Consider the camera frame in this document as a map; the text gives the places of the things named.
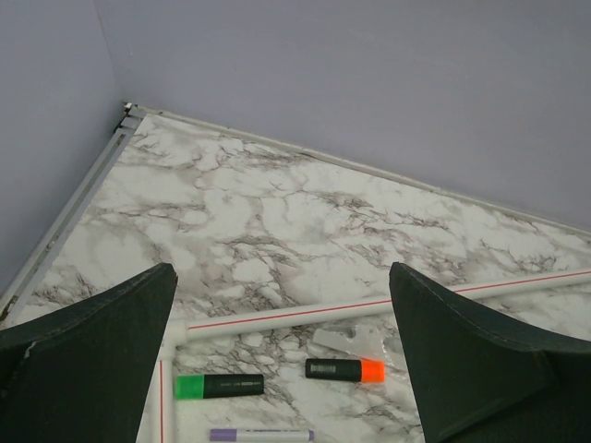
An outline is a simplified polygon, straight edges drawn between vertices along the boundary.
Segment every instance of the white edge strip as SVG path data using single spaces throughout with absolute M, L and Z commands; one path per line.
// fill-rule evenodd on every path
M 418 180 L 413 180 L 412 178 L 408 178 L 403 175 L 391 173 L 388 171 L 383 171 L 381 169 L 374 168 L 372 166 L 367 166 L 362 163 L 351 162 L 351 161 L 342 159 L 340 157 L 336 157 L 331 154 L 326 154 L 324 152 L 312 150 L 310 148 L 303 148 L 303 147 L 300 147 L 300 146 L 297 146 L 297 145 L 294 145 L 291 143 L 286 143 L 286 142 L 274 140 L 272 138 L 257 136 L 255 134 L 251 134 L 246 131 L 233 129 L 228 126 L 216 125 L 214 123 L 204 122 L 204 121 L 198 120 L 196 118 L 184 117 L 182 115 L 170 113 L 168 111 L 161 111 L 161 110 L 150 108 L 147 106 L 139 106 L 139 109 L 142 109 L 149 114 L 161 115 L 163 117 L 172 118 L 172 119 L 178 120 L 180 122 L 186 122 L 186 123 L 190 123 L 192 125 L 201 126 L 206 129 L 218 131 L 218 132 L 220 132 L 224 135 L 230 136 L 230 137 L 242 138 L 244 140 L 247 140 L 247 141 L 250 141 L 253 143 L 260 143 L 263 145 L 272 146 L 274 148 L 277 148 L 278 150 L 285 150 L 288 152 L 307 155 L 309 157 L 313 157 L 313 158 L 315 158 L 317 160 L 321 160 L 323 162 L 332 163 L 332 164 L 335 164 L 337 166 L 342 166 L 347 169 L 359 171 L 360 173 L 374 175 L 376 177 L 384 178 L 386 180 L 392 180 L 393 182 L 401 183 L 403 185 L 409 185 L 409 186 L 417 187 L 419 189 L 424 189 L 426 191 L 433 192 L 435 194 L 439 194 L 441 196 L 455 198 L 455 199 L 458 199 L 458 200 L 463 201 L 465 203 L 471 203 L 473 205 L 477 205 L 477 206 L 479 206 L 481 208 L 485 208 L 487 210 L 496 210 L 496 211 L 501 212 L 506 215 L 510 215 L 510 216 L 513 216 L 513 217 L 516 217 L 519 219 L 524 219 L 528 222 L 543 223 L 543 224 L 546 224 L 546 225 L 549 225 L 549 226 L 552 226 L 555 228 L 562 229 L 568 233 L 583 235 L 586 237 L 591 236 L 591 232 L 586 231 L 584 229 L 574 228 L 572 226 L 568 226 L 566 224 L 559 223 L 557 221 L 552 221 L 552 220 L 545 219 L 543 217 L 538 217 L 536 215 L 528 214 L 526 212 L 521 212 L 520 210 L 512 210 L 510 208 L 505 208 L 503 206 L 500 206 L 500 205 L 497 205 L 494 203 L 488 203 L 487 201 L 480 200 L 478 198 L 465 196 L 463 194 L 458 194 L 458 193 L 452 192 L 452 191 L 446 191 L 445 189 L 441 189 L 440 187 L 428 185 L 426 183 L 419 182 Z
M 6 288 L 0 297 L 1 327 L 9 327 L 14 324 L 45 272 L 51 267 L 66 239 L 74 230 L 92 197 L 99 190 L 107 174 L 133 136 L 136 127 L 120 126 L 116 129 L 70 200 L 39 244 L 33 249 L 20 272 Z

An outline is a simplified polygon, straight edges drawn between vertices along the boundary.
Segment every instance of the green highlighter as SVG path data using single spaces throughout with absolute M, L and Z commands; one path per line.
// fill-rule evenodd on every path
M 175 383 L 177 400 L 262 395 L 264 390 L 265 380 L 262 374 L 179 376 Z

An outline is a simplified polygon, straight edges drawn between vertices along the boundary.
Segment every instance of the clear plastic object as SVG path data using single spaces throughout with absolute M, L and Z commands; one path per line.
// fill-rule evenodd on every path
M 395 331 L 380 330 L 375 325 L 358 324 L 347 330 L 317 329 L 312 341 L 320 346 L 359 358 L 380 360 L 394 369 L 407 371 L 403 344 Z

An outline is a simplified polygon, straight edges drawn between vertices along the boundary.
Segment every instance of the green cap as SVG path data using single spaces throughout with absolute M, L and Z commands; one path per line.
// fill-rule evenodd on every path
M 175 383 L 177 400 L 203 399 L 205 376 L 179 376 Z

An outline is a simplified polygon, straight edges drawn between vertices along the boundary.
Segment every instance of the orange highlighter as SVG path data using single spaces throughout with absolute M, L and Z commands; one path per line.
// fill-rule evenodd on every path
M 386 378 L 386 369 L 383 362 L 374 360 L 308 358 L 306 359 L 306 378 L 383 383 Z

